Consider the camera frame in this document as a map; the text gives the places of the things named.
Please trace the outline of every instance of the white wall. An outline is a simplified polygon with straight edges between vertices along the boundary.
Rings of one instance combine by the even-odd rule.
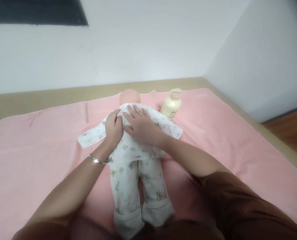
[[[201,76],[250,0],[82,0],[89,27],[0,25],[0,93]]]
[[[204,77],[255,119],[297,107],[297,0],[252,0]]]

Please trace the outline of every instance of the forearm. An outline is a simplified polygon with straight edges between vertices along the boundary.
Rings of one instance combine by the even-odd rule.
[[[230,172],[205,151],[161,132],[156,146],[196,177],[205,177],[217,171]]]
[[[92,153],[100,161],[106,161],[114,149],[104,141]],[[42,202],[28,224],[42,220],[67,225],[85,201],[104,165],[94,163],[87,157]]]

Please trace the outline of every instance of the brown shirt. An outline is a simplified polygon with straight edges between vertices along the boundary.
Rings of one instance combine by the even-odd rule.
[[[297,239],[297,225],[273,204],[263,200],[231,173],[200,179],[214,206],[216,223],[226,240]],[[18,231],[13,240],[118,239],[97,225],[92,232],[73,233],[54,223],[37,223]],[[159,233],[143,231],[135,239],[220,239],[200,223],[175,222]]]

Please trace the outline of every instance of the pink towel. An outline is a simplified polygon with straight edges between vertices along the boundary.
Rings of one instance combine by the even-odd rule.
[[[160,110],[169,93],[142,94]],[[10,239],[50,191],[97,145],[82,149],[77,137],[119,107],[119,95],[49,108],[0,121],[0,240]],[[223,163],[257,194],[297,223],[297,169],[208,89],[183,91],[174,123],[181,140]],[[162,163],[176,219],[203,221],[207,201],[176,162]],[[109,169],[105,167],[80,214],[113,231]]]

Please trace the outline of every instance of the baby clothes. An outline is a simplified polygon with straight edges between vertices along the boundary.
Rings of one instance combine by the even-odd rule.
[[[123,104],[118,115],[129,113],[128,104]],[[169,121],[151,107],[136,104],[145,108],[155,125],[167,134],[179,138],[183,130]],[[106,137],[106,118],[95,128],[78,137],[83,148],[86,148]],[[123,125],[131,126],[123,116]],[[123,239],[131,239],[148,222],[159,227],[174,213],[172,203],[167,195],[160,157],[165,152],[148,144],[136,142],[124,132],[116,149],[109,157],[110,178],[115,202],[114,227]],[[142,179],[144,204],[141,208],[138,190],[138,177]]]
[[[118,116],[122,115],[123,112],[129,114],[127,105],[135,104],[125,103],[121,105],[121,111],[118,113]],[[167,117],[165,117],[152,107],[148,107],[143,104],[136,104],[136,106],[140,109],[144,108],[151,116],[151,119],[153,120],[154,124],[160,130],[177,139],[180,138],[180,136],[183,133],[183,130],[174,123],[172,123],[170,120],[168,120]],[[131,126],[131,124],[123,115],[122,117],[123,125]],[[78,137],[78,141],[83,148],[91,146],[94,143],[97,143],[106,137],[106,119],[107,117],[97,127],[84,132],[82,135]],[[135,160],[163,158],[165,157],[165,152],[151,145],[139,143],[135,141],[128,133],[124,132],[121,141],[118,143],[116,149],[111,153],[109,157],[111,157],[114,162],[131,162]]]

